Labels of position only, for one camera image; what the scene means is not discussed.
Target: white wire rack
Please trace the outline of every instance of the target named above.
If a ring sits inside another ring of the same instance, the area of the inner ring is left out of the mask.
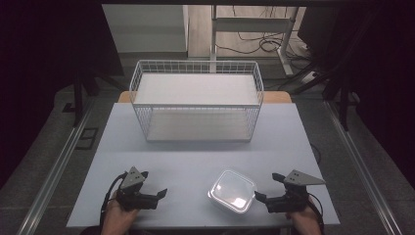
[[[256,62],[139,61],[130,100],[148,141],[251,141],[263,100]]]

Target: transparent plastic box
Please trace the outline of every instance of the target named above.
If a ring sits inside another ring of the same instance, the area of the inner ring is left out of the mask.
[[[263,100],[256,62],[139,61],[130,100],[147,141],[251,141]]]
[[[207,196],[220,207],[235,213],[245,213],[250,208],[253,199],[255,183],[232,169],[224,170]]]

